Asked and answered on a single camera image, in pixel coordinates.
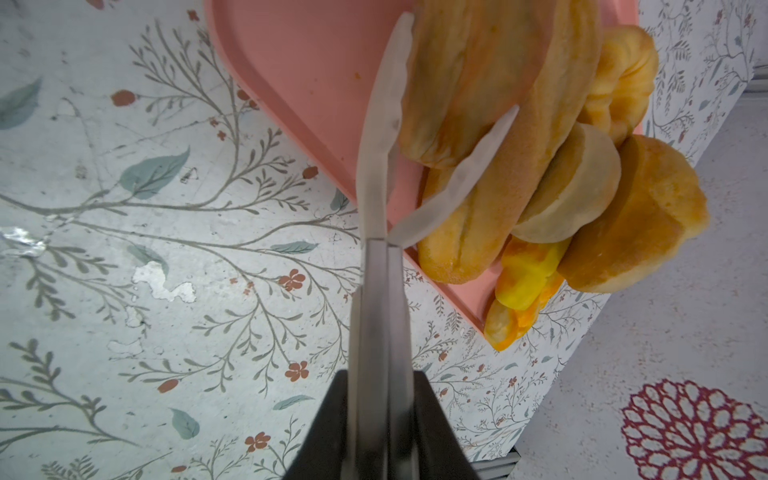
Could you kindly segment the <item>large golden bun fake bread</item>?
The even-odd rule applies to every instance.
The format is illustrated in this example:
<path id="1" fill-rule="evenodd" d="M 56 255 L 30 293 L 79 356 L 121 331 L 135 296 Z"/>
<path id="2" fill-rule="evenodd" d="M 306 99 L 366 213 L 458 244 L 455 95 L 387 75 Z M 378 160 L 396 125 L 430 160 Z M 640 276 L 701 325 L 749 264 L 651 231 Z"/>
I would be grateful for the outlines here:
<path id="1" fill-rule="evenodd" d="M 576 233 L 558 265 L 576 291 L 624 290 L 659 270 L 709 226 L 707 198 L 682 153 L 661 140 L 632 135 L 619 155 L 615 197 Z"/>

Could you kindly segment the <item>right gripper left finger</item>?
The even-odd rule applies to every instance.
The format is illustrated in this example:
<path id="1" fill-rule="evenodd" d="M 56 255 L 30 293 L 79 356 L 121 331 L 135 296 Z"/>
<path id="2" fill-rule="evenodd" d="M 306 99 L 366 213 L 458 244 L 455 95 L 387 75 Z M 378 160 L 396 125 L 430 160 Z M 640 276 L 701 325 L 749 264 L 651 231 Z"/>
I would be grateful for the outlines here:
<path id="1" fill-rule="evenodd" d="M 414 16 L 403 13 L 384 50 L 368 101 L 356 170 L 362 280 L 350 317 L 344 476 L 413 479 L 414 378 L 403 251 L 387 240 L 390 165 L 402 121 L 401 98 Z"/>

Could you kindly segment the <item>small round fake bread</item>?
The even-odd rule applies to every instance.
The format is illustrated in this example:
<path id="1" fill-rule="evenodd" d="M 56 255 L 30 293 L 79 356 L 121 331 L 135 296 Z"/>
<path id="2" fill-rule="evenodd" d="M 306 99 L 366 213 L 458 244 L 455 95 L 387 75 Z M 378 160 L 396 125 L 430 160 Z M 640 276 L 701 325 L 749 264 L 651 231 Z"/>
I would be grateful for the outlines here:
<path id="1" fill-rule="evenodd" d="M 607 209 L 620 178 L 621 161 L 611 138 L 592 125 L 575 124 L 511 234 L 534 244 L 572 237 Z"/>

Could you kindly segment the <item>small yellow fake bread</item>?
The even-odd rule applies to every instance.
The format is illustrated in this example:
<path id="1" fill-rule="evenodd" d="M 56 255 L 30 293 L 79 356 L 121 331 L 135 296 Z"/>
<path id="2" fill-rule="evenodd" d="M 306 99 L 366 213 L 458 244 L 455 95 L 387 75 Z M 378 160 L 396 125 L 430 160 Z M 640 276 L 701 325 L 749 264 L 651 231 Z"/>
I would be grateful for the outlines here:
<path id="1" fill-rule="evenodd" d="M 502 254 L 496 300 L 519 311 L 539 301 L 547 303 L 564 282 L 557 268 L 570 243 L 570 238 L 556 243 L 529 243 L 512 237 Z"/>

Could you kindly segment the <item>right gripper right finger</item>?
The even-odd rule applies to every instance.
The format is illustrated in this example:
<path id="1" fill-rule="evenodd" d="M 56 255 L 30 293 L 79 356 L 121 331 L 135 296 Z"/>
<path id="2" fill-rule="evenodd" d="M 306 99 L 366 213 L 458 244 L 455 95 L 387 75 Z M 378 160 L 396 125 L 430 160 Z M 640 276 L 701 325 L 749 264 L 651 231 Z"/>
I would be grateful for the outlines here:
<path id="1" fill-rule="evenodd" d="M 403 249 L 423 240 L 459 207 L 490 164 L 519 108 L 503 115 L 458 165 L 447 186 L 386 236 L 386 477 L 476 479 L 427 376 L 410 360 Z"/>

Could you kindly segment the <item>golden bundt cake fake bread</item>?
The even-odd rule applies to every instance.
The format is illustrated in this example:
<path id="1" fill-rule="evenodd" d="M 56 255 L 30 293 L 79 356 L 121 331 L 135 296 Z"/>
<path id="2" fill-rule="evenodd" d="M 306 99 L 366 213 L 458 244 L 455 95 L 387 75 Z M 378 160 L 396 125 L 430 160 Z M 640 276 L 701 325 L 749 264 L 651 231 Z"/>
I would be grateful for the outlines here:
<path id="1" fill-rule="evenodd" d="M 653 38 L 636 25 L 604 31 L 595 78 L 578 116 L 620 146 L 644 118 L 659 56 Z"/>

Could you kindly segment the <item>yellow orange striped fake bread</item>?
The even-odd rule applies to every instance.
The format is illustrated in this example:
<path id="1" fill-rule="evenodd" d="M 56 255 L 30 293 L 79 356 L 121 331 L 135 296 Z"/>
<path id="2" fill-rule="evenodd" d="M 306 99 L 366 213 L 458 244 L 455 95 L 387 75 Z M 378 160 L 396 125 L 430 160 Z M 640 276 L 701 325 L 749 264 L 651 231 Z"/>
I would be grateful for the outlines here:
<path id="1" fill-rule="evenodd" d="M 541 293 L 525 310 L 513 310 L 494 300 L 487 312 L 483 335 L 496 351 L 504 351 L 521 339 L 534 325 L 539 313 L 547 306 L 564 283 L 564 278 L 554 273 L 547 279 Z"/>

